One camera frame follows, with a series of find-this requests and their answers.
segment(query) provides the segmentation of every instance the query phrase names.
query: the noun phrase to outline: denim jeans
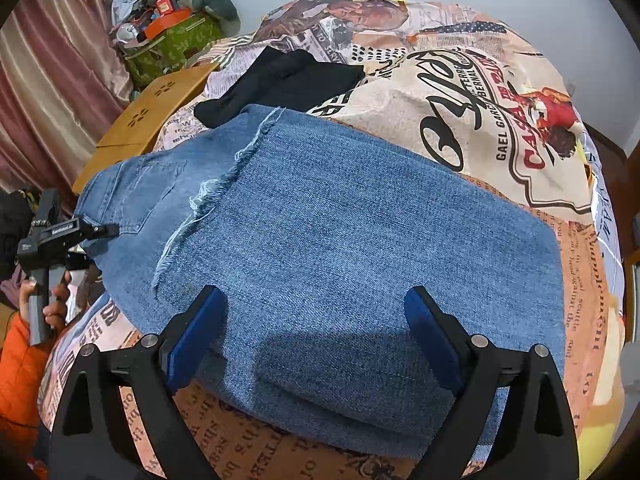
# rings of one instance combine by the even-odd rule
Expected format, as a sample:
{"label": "denim jeans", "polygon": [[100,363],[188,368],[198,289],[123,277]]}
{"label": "denim jeans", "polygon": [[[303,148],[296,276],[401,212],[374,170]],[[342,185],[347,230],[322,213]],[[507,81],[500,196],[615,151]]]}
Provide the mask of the denim jeans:
{"label": "denim jeans", "polygon": [[[236,137],[244,146],[229,164],[230,149],[213,151],[214,139]],[[218,286],[226,325],[198,378],[302,436],[389,456],[425,451],[453,399],[404,319],[414,285],[497,346],[544,343],[562,373],[553,231],[446,168],[340,124],[251,105],[171,151],[99,174],[76,213],[124,225],[119,238],[85,248],[142,332],[159,332],[203,285]]]}

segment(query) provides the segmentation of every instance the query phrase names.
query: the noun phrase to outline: metal screw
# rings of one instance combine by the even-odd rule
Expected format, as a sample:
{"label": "metal screw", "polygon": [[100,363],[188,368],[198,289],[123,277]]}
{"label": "metal screw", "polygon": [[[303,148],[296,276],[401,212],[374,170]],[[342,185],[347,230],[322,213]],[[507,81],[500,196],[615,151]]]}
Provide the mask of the metal screw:
{"label": "metal screw", "polygon": [[147,334],[141,340],[140,344],[145,348],[151,348],[158,342],[158,336],[156,334]]}
{"label": "metal screw", "polygon": [[88,355],[94,353],[94,350],[95,345],[93,343],[87,343],[86,345],[82,345],[82,348],[80,349],[80,355],[82,357],[87,357]]}
{"label": "metal screw", "polygon": [[473,346],[477,346],[478,348],[484,348],[489,344],[489,340],[482,334],[473,334],[471,336],[471,344]]}
{"label": "metal screw", "polygon": [[547,348],[544,345],[537,344],[533,347],[533,349],[535,353],[538,354],[540,357],[546,357],[549,355],[549,348]]}

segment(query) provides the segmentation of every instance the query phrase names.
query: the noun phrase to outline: black handle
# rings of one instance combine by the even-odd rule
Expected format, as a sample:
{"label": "black handle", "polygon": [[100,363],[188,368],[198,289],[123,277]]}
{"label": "black handle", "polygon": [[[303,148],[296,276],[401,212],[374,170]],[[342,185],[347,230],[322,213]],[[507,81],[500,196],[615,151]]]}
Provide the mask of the black handle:
{"label": "black handle", "polygon": [[49,304],[49,269],[35,269],[30,275],[38,283],[35,293],[29,297],[29,343],[34,346],[53,337],[53,330],[42,313]]}

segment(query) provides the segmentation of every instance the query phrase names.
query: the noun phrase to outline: yellow object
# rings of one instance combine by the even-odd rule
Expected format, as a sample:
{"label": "yellow object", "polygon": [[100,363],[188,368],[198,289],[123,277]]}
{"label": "yellow object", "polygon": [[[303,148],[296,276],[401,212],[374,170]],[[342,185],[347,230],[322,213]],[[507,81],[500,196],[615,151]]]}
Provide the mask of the yellow object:
{"label": "yellow object", "polygon": [[217,67],[213,63],[156,78],[98,142],[95,153],[74,182],[73,192],[80,194],[92,176],[111,164],[150,152],[162,125],[202,92],[209,73]]}
{"label": "yellow object", "polygon": [[580,158],[582,163],[583,164],[588,164],[587,163],[587,155],[584,153],[584,147],[582,146],[582,143],[580,142],[580,139],[576,139],[576,141],[575,141],[575,151],[578,152],[578,157]]}
{"label": "yellow object", "polygon": [[611,447],[618,425],[615,422],[584,428],[578,439],[580,480],[586,480],[600,465]]}

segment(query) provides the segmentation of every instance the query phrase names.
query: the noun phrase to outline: striped curtain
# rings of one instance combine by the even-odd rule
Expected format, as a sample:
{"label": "striped curtain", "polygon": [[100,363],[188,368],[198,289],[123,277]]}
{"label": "striped curtain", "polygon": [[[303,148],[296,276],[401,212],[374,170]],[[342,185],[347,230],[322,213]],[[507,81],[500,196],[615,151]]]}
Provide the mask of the striped curtain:
{"label": "striped curtain", "polygon": [[71,185],[128,104],[111,0],[20,0],[0,29],[0,187]]}

